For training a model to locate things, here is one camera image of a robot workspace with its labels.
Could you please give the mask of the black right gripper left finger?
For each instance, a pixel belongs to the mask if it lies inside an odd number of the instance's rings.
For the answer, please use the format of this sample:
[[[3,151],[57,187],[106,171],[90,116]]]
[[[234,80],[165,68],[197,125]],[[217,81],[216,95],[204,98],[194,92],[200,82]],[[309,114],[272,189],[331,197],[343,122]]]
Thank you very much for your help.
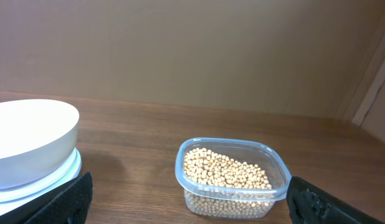
[[[0,224],[84,224],[93,196],[89,172],[0,216]]]

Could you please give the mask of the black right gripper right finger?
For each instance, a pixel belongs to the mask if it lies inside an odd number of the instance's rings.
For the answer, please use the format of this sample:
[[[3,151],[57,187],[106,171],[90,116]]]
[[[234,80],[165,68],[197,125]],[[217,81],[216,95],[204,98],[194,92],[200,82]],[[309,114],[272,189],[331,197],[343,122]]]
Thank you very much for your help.
[[[286,199],[293,224],[383,224],[297,176]]]

